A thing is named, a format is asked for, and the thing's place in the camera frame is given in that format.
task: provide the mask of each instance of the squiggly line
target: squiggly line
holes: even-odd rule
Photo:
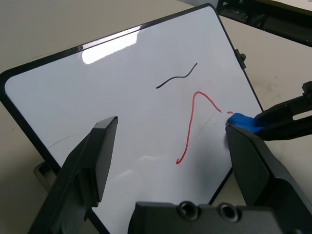
[[[194,93],[193,95],[193,99],[192,99],[192,111],[191,111],[191,118],[190,118],[190,123],[189,123],[189,130],[187,132],[187,138],[186,138],[186,146],[184,149],[184,152],[181,156],[181,158],[178,158],[176,160],[176,164],[180,164],[182,162],[182,160],[184,159],[187,149],[189,147],[189,140],[190,140],[190,134],[191,134],[191,127],[192,127],[192,122],[193,122],[193,115],[194,115],[194,107],[195,107],[195,97],[197,94],[201,94],[203,95],[206,99],[208,99],[210,101],[210,103],[216,108],[217,111],[219,111],[220,113],[222,113],[222,111],[215,105],[214,101],[211,100],[210,97],[208,97],[205,93],[201,92],[201,91],[197,91],[196,93]]]
[[[186,75],[186,76],[183,76],[183,77],[171,77],[170,79],[167,79],[165,82],[163,82],[162,84],[160,84],[159,86],[157,86],[156,88],[159,89],[161,86],[163,86],[164,84],[166,84],[167,82],[171,81],[172,79],[174,78],[186,78],[190,75],[190,73],[193,71],[193,69],[196,67],[197,63],[195,63],[195,65],[193,66],[193,68],[190,70],[190,72]]]

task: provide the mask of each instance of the black whiteboard frame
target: black whiteboard frame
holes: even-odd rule
[[[232,44],[232,42],[231,42],[231,40],[229,38],[229,35],[227,34],[227,32],[226,32],[226,30],[225,30],[225,28],[224,28],[224,26],[223,26],[223,24],[221,22],[221,19],[220,19],[219,15],[218,15],[216,9],[210,3],[204,4],[204,5],[200,5],[200,6],[197,6],[197,7],[193,7],[193,8],[190,8],[190,9],[187,9],[187,10],[175,13],[173,15],[162,17],[160,19],[156,19],[154,21],[151,21],[151,22],[148,22],[148,23],[144,23],[142,25],[138,25],[138,26],[140,26],[140,29],[138,29],[137,31],[142,30],[144,28],[151,27],[153,25],[156,25],[156,24],[159,24],[159,23],[162,23],[162,22],[165,22],[165,21],[168,21],[168,20],[171,20],[171,19],[174,19],[174,18],[177,18],[177,17],[180,17],[180,16],[183,16],[185,14],[191,13],[193,11],[197,11],[197,10],[205,8],[205,7],[211,7],[214,10],[214,12],[215,12],[215,14],[216,14],[216,16],[217,16],[217,18],[218,18],[222,28],[223,28],[223,31],[224,31],[224,33],[225,33],[225,35],[226,35],[226,37],[227,37],[227,39],[228,39],[232,49],[233,49],[233,53],[235,53],[235,49],[234,49],[233,44]],[[103,38],[100,38],[100,39],[104,39],[106,37],[115,35],[117,33],[114,33],[114,34],[111,34],[111,35],[107,35],[107,36],[105,36]],[[59,53],[56,53],[56,54],[53,54],[53,55],[49,55],[49,56],[44,57],[44,58],[40,58],[40,59],[35,60],[33,62],[29,62],[29,63],[26,63],[24,65],[21,65],[21,66],[9,69],[9,70],[3,72],[2,74],[0,74],[0,101],[3,103],[3,105],[5,106],[7,111],[10,113],[10,115],[13,117],[13,119],[16,121],[16,123],[20,126],[20,128],[23,130],[23,132],[26,134],[26,136],[29,138],[29,140],[34,145],[34,147],[38,150],[38,152],[43,157],[43,159],[49,164],[49,166],[51,167],[51,169],[53,170],[53,172],[55,174],[57,174],[59,172],[59,170],[60,170],[59,164],[55,161],[53,156],[50,154],[50,152],[44,146],[42,141],[39,139],[39,137],[36,135],[36,133],[33,131],[33,129],[30,127],[30,125],[27,123],[27,121],[22,116],[22,114],[19,112],[17,107],[14,105],[14,103],[10,100],[10,98],[8,97],[8,95],[5,92],[5,83],[8,81],[9,78],[11,78],[13,76],[16,76],[18,74],[27,72],[29,70],[35,69],[37,67],[46,65],[46,64],[51,63],[53,61],[65,58],[67,56],[76,54],[76,53],[81,52],[83,50],[89,49],[91,47],[94,47],[94,46],[97,46],[99,44],[103,44],[103,43],[106,43],[106,42],[109,41],[108,40],[108,41],[105,41],[105,42],[94,43],[97,40],[94,40],[93,43],[89,42],[89,43],[86,43],[86,44],[83,44],[83,45],[79,45],[79,46],[76,46],[76,47],[64,50],[62,52],[59,52]],[[242,70],[244,72],[244,75],[245,75],[245,77],[246,77],[246,79],[247,79],[247,81],[248,81],[248,83],[250,85],[251,90],[253,91],[253,94],[254,94],[254,96],[255,96],[255,98],[256,98],[256,100],[257,100],[261,110],[263,111],[263,108],[262,108],[262,106],[261,106],[261,104],[259,102],[259,99],[258,99],[258,97],[257,97],[257,95],[256,95],[256,93],[255,93],[255,91],[254,91],[250,81],[249,81],[249,78],[248,78],[245,70],[244,69],[242,69]],[[224,186],[225,182],[227,181],[227,179],[229,178],[231,172],[232,172],[232,168],[229,170],[229,172],[227,173],[227,175],[225,176],[225,178],[223,179],[223,181],[219,185],[218,189],[214,193],[213,197],[211,198],[211,200],[209,202],[210,205],[213,203],[213,201],[215,200],[215,198],[217,197],[217,195],[219,194],[219,192],[223,188],[223,186]],[[105,228],[105,226],[103,225],[103,223],[100,221],[100,219],[97,217],[97,215],[92,210],[87,212],[86,216],[94,224],[94,226],[97,228],[97,230],[100,231],[100,233],[109,233],[107,231],[107,229]]]

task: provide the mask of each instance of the black metal bracket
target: black metal bracket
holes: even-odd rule
[[[240,67],[242,69],[245,69],[246,68],[246,64],[244,63],[244,61],[246,59],[246,55],[245,54],[241,54],[238,49],[235,49],[235,56],[237,58],[237,61],[238,61],[239,65],[240,65]]]
[[[285,101],[258,114],[268,123],[258,136],[263,140],[288,140],[312,134],[312,116],[294,120],[293,116],[312,110],[312,81],[302,86],[303,96]]]

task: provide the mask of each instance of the black plastic part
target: black plastic part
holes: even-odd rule
[[[137,202],[128,234],[281,234],[272,210],[264,207],[234,207],[235,222],[220,215],[219,208],[199,205],[200,215],[190,222],[171,203]]]
[[[30,234],[79,233],[86,212],[103,197],[116,128],[117,117],[98,122],[69,154]]]
[[[244,69],[246,68],[246,65],[245,65],[245,63],[244,63],[244,61],[245,61],[245,59],[246,59],[246,55],[245,55],[245,54],[241,54],[241,53],[239,52],[239,50],[236,49],[236,50],[235,50],[235,56],[236,56],[236,58],[237,58],[237,60],[238,60],[238,63],[239,63],[239,65],[240,65],[240,67],[244,70]]]
[[[312,117],[293,120],[293,116],[312,110],[312,81],[302,86],[303,96],[285,101],[258,114],[268,123],[258,136],[263,140],[288,140],[312,134]]]
[[[260,137],[226,126],[232,167],[246,205],[274,210],[284,233],[312,230],[312,204]]]

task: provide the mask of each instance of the screw hole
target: screw hole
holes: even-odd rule
[[[225,206],[225,207],[222,207],[222,210],[224,212],[224,215],[227,217],[227,218],[234,218],[235,217],[235,211],[232,209],[232,207],[230,206]]]
[[[177,208],[180,216],[188,221],[198,218],[198,207],[190,201],[183,201]]]
[[[238,213],[234,206],[228,203],[222,203],[219,205],[219,214],[228,222],[237,222]]]

